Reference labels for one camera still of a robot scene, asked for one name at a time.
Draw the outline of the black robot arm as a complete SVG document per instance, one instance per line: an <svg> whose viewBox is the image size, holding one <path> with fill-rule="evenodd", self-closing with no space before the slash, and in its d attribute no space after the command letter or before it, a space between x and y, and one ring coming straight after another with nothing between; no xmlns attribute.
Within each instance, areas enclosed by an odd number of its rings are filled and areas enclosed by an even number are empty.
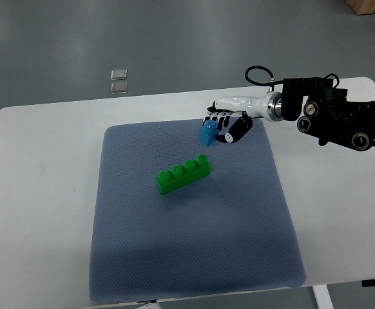
<svg viewBox="0 0 375 309"><path fill-rule="evenodd" d="M295 121L298 130L316 137L318 144L337 144L355 151L375 147L375 100L350 102L348 90L339 88L334 73L325 77L275 80L271 70L251 66L246 81L273 90L282 85L282 99L270 111L286 121Z"/></svg>

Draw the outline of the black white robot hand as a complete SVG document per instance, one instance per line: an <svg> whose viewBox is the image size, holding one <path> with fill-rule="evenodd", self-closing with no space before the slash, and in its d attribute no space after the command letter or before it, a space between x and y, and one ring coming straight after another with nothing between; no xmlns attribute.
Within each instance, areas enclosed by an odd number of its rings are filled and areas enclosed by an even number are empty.
<svg viewBox="0 0 375 309"><path fill-rule="evenodd" d="M202 125L206 120L214 120L219 130L216 142L232 144L249 132L255 118L282 121L281 107L282 94L275 91L260 98L221 97L207 109Z"/></svg>

